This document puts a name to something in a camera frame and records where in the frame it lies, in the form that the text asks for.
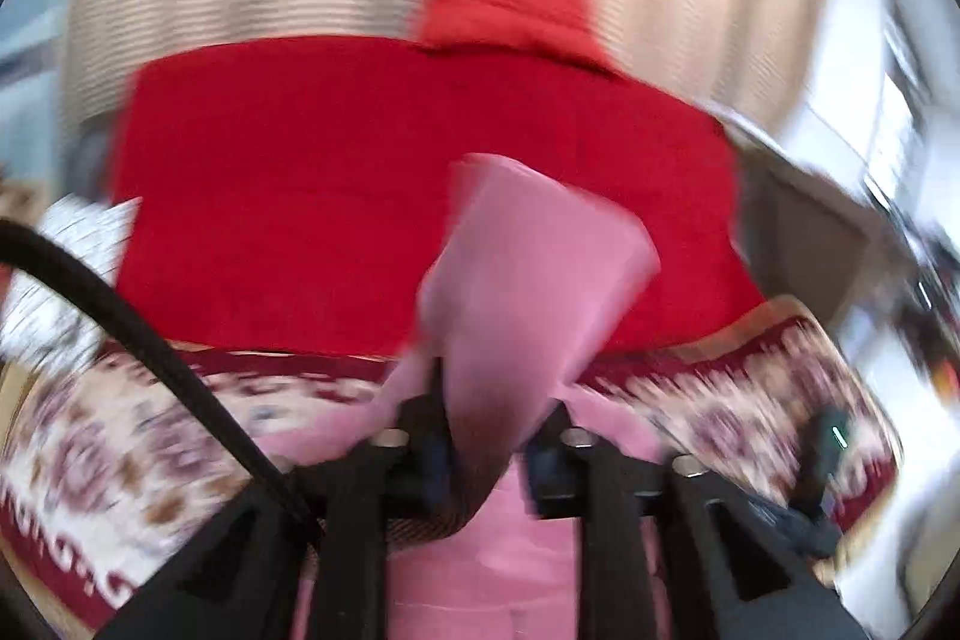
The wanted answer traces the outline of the pink corduroy jacket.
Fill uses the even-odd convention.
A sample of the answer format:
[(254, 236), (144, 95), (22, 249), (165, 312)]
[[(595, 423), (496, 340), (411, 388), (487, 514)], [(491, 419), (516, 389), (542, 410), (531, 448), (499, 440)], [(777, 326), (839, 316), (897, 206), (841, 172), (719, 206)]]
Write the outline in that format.
[(473, 154), (443, 252), (418, 292), (415, 338), (366, 403), (264, 435), (299, 466), (336, 459), (391, 425), (443, 372), (452, 442), (466, 471), (467, 521), (387, 562), (394, 638), (569, 638), (576, 632), (578, 528), (529, 512), (516, 452), (556, 403), (633, 456), (659, 450), (626, 409), (579, 377), (658, 273), (641, 221), (524, 164)]

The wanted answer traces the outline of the floral plush blanket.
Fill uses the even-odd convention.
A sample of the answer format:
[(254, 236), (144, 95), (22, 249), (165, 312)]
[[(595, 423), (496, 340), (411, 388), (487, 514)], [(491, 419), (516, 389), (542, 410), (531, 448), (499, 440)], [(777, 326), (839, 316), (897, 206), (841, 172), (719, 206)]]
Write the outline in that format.
[[(379, 357), (192, 349), (187, 364), (242, 427), (340, 434), (379, 390)], [(630, 455), (663, 443), (773, 502), (788, 497), (802, 427), (833, 404), (850, 419), (830, 481), (841, 551), (869, 533), (900, 466), (898, 437), (814, 315), (777, 298), (683, 346), (596, 357), (566, 397), (574, 419)], [(2, 378), (2, 549), (59, 635), (88, 638), (244, 486), (244, 471), (120, 347), (88, 369)], [(395, 638), (568, 638), (574, 528), (524, 510), (506, 474), (462, 533), (398, 552)]]

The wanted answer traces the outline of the wooden headboard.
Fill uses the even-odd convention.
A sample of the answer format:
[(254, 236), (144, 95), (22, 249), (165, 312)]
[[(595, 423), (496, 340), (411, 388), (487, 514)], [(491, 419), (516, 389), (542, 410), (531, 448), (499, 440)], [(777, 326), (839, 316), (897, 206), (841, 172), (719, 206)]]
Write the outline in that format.
[(893, 214), (796, 166), (747, 122), (722, 126), (739, 161), (734, 247), (763, 294), (799, 299), (848, 351), (889, 325), (913, 269)]

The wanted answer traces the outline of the white patterned folded cloth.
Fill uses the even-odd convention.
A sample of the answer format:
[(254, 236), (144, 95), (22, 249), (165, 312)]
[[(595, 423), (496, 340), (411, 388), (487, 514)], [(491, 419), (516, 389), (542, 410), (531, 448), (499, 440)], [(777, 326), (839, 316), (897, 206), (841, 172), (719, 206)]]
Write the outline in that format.
[(13, 269), (2, 305), (2, 356), (48, 374), (73, 374), (99, 351), (103, 304), (114, 298), (139, 200), (114, 206), (60, 198), (39, 226), (2, 223)]

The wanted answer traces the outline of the red quilt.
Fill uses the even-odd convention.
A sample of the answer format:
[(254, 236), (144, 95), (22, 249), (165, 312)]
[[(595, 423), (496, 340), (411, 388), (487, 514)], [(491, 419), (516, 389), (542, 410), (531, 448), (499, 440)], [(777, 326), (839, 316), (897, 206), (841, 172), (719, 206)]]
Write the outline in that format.
[(643, 221), (661, 269), (613, 347), (693, 341), (761, 302), (732, 244), (736, 158), (708, 113), (576, 65), (374, 37), (145, 65), (112, 158), (112, 195), (139, 207), (117, 287), (174, 341), (389, 356), (412, 330), (471, 152)]

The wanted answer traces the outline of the red pillow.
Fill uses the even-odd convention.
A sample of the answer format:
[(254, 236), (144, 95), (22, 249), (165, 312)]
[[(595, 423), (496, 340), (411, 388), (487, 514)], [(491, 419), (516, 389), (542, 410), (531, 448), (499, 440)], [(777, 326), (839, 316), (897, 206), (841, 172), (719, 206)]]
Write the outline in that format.
[(421, 0), (412, 31), (419, 46), (438, 52), (516, 50), (619, 71), (597, 32), (594, 0)]

